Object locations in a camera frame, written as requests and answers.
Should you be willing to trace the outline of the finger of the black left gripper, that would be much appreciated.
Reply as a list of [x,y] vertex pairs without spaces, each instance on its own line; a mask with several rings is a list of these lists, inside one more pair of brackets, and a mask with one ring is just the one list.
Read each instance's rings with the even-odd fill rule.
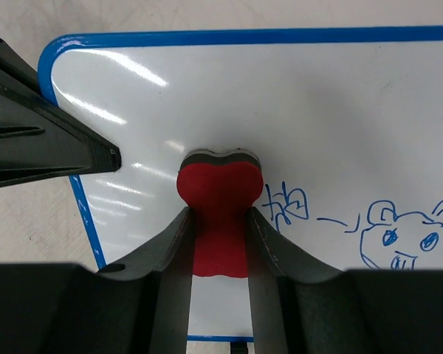
[[119,148],[29,91],[0,85],[0,187],[116,172]]
[[46,100],[41,95],[37,71],[22,59],[0,37],[0,94],[12,89],[31,99],[34,104],[43,105]]

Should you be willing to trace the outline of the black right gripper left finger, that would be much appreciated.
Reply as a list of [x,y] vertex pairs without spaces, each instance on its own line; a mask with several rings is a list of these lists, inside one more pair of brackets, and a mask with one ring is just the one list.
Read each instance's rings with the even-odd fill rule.
[[194,216],[98,272],[0,263],[0,353],[184,353]]

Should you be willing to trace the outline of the red bone-shaped eraser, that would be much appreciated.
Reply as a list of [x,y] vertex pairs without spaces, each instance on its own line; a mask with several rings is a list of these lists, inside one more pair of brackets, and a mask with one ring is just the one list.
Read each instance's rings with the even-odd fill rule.
[[247,277],[245,214],[263,188],[261,163],[248,150],[194,150],[182,160],[176,189],[195,215],[195,276]]

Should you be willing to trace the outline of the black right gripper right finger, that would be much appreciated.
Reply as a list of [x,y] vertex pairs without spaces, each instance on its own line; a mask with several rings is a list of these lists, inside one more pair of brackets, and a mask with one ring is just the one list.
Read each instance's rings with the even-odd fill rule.
[[246,253],[257,353],[443,353],[443,271],[340,271],[256,208]]

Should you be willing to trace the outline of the blue framed whiteboard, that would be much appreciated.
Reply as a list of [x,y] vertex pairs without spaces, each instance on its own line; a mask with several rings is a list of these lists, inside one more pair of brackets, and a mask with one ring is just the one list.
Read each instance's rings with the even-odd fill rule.
[[184,207],[192,151],[261,162],[256,207],[340,270],[443,270],[443,26],[66,35],[43,95],[119,147],[115,173],[70,182],[96,263]]

